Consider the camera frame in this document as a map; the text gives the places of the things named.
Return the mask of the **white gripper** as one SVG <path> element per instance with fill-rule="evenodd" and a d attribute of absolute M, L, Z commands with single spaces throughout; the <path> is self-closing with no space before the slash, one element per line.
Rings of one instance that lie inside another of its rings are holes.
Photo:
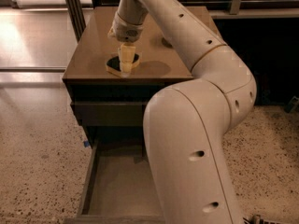
<path fill-rule="evenodd" d="M 120 42 L 135 43 L 143 31 L 143 25 L 131 24 L 115 13 L 111 28 L 107 33 L 108 38 L 116 38 Z M 118 47 L 120 69 L 123 74 L 130 74 L 135 57 L 135 46 L 123 43 Z"/>

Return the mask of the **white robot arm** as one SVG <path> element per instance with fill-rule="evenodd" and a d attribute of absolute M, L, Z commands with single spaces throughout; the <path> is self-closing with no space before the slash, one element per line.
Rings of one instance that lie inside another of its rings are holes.
<path fill-rule="evenodd" d="M 253 108 L 256 82 L 236 53 L 178 0 L 121 0 L 109 34 L 135 42 L 151 16 L 192 79 L 149 100 L 149 166 L 166 224 L 245 224 L 222 150 Z"/>

